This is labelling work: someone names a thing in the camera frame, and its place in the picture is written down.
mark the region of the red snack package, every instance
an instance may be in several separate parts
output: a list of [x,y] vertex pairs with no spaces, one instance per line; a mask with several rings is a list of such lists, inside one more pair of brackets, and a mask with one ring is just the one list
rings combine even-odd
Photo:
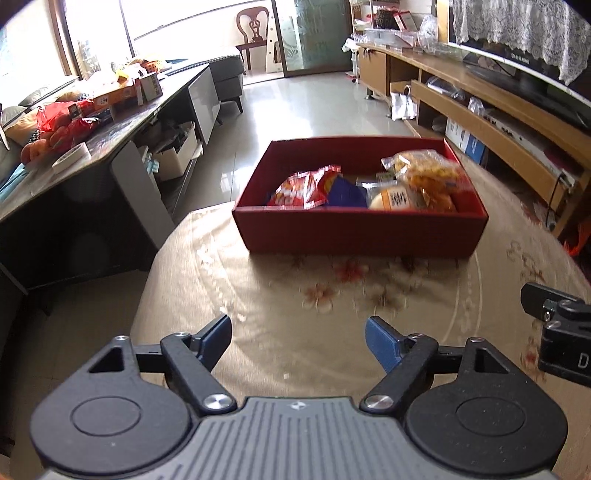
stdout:
[[66,153],[75,145],[88,138],[90,133],[99,126],[99,120],[96,118],[76,118],[72,120],[67,127],[55,133],[57,139],[53,136],[49,140],[50,145],[53,140],[52,150],[59,154]]
[[329,165],[316,171],[296,173],[283,182],[267,206],[318,207],[327,197],[340,167]]
[[42,106],[37,112],[37,128],[43,132],[56,132],[60,127],[66,127],[70,123],[69,107],[76,104],[82,116],[88,116],[95,111],[95,103],[92,100],[80,100],[79,102],[54,102]]

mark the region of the shelf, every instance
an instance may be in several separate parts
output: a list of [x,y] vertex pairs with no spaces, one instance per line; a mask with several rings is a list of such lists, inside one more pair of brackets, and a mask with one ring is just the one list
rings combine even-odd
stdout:
[[[413,97],[417,100],[425,102],[459,125],[469,128],[472,135],[513,168],[546,202],[550,201],[556,177],[530,152],[461,103],[431,90],[416,80],[413,80],[412,89]],[[554,211],[560,209],[567,194],[568,189],[562,183],[558,183],[551,205]]]
[[398,53],[370,44],[360,45],[409,63],[420,70],[424,70],[427,73],[452,83],[456,87],[477,96],[484,102],[496,106],[544,135],[571,155],[582,166],[591,168],[591,155],[589,155],[591,137],[589,135],[551,113],[529,103],[527,100],[513,95],[511,92],[507,92],[485,80],[472,76],[462,63],[413,51]]

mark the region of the tiled floor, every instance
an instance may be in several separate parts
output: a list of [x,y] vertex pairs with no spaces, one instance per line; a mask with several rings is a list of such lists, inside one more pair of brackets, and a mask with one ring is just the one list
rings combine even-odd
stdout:
[[[365,100],[365,89],[343,74],[281,79],[245,87],[244,113],[222,106],[199,159],[180,217],[236,199],[271,140],[322,135],[409,135],[386,117],[383,102]],[[109,339],[129,333],[147,275],[131,272],[71,286],[51,316],[29,312],[10,340],[12,368],[0,382],[0,435],[15,440],[10,474],[30,480],[41,465],[28,438],[35,405]]]
[[248,70],[244,76],[244,85],[267,82],[283,78],[283,72],[267,73],[265,70]]
[[271,140],[326,135],[410,135],[386,117],[385,102],[365,100],[365,88],[343,73],[273,80],[245,87],[244,113],[222,105],[203,157],[197,162],[180,217],[235,200]]

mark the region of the table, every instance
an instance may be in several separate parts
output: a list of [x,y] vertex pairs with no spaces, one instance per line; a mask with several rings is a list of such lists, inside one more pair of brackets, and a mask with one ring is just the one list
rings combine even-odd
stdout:
[[[193,121],[206,142],[215,121],[208,106],[219,109],[207,64],[174,74],[161,85],[162,96],[120,113],[88,139],[89,160],[54,175],[49,159],[0,204],[0,264],[21,291],[149,269],[174,229],[174,209],[196,158],[183,177],[160,184],[160,198],[132,142],[134,135],[158,116],[178,124]],[[195,100],[191,88],[201,93]],[[200,130],[200,120],[209,131]]]
[[[384,375],[363,337],[382,316],[405,334],[442,344],[491,341],[564,409],[569,438],[556,465],[567,480],[591,471],[591,390],[536,368],[541,322],[521,309],[527,281],[591,300],[591,287],[560,244],[499,181],[463,158],[490,215],[467,261],[249,255],[232,204],[188,215],[157,254],[132,327],[134,343],[197,332],[220,313],[233,341],[213,373],[248,395],[350,395]],[[450,378],[438,378],[438,382]]]

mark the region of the snack bag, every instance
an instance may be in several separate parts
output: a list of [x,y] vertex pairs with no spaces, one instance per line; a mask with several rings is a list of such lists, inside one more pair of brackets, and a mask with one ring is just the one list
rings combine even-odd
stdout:
[[406,185],[396,181],[361,181],[357,185],[367,192],[368,208],[372,210],[419,210],[420,198]]
[[457,212],[452,198],[446,192],[428,192],[427,190],[422,189],[421,194],[423,195],[427,210],[444,213]]
[[283,182],[267,206],[318,207],[328,201],[328,194],[340,167],[329,165],[320,170],[296,173]]
[[473,190],[462,166],[435,150],[411,150],[383,158],[382,165],[411,188],[427,192]]

